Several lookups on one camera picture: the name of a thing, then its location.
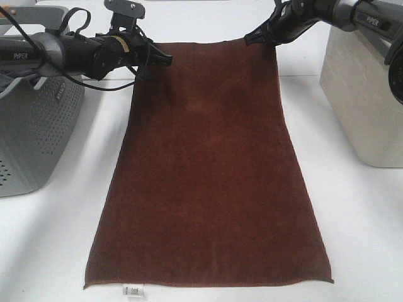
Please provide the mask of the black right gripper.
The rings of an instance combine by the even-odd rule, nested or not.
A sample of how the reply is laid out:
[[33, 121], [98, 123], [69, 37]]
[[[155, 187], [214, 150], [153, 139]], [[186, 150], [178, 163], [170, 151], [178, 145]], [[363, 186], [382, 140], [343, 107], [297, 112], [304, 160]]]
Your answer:
[[263, 23], [244, 36], [247, 46], [290, 43], [318, 21], [331, 20], [330, 1], [285, 1], [276, 4], [269, 23]]

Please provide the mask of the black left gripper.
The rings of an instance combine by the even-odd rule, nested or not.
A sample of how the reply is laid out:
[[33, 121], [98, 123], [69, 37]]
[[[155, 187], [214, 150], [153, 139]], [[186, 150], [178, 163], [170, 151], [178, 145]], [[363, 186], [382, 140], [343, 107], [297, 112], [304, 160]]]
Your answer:
[[126, 34], [100, 35], [86, 38], [82, 35], [61, 36], [63, 71], [70, 76], [84, 75], [102, 80], [109, 72], [121, 68], [144, 65], [170, 66], [173, 56], [165, 54], [154, 43], [142, 37]]

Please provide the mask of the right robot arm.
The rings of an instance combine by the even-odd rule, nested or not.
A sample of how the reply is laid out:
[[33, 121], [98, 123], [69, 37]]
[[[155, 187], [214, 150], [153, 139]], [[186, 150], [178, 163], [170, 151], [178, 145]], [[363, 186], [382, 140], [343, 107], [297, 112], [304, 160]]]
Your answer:
[[385, 1], [275, 1], [271, 16], [244, 36], [246, 45], [291, 43], [318, 21], [360, 31], [389, 67], [393, 96], [402, 102], [402, 6]]

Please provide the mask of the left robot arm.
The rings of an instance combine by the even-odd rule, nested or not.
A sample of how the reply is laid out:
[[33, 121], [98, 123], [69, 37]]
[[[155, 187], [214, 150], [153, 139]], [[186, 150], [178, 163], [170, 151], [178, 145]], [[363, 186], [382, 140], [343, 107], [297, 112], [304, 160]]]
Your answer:
[[1, 70], [13, 72], [31, 69], [43, 77], [84, 75], [102, 80], [120, 67], [169, 66], [173, 60], [153, 41], [136, 32], [114, 32], [87, 38], [73, 33], [49, 32], [29, 36], [37, 49], [26, 40], [1, 38]]

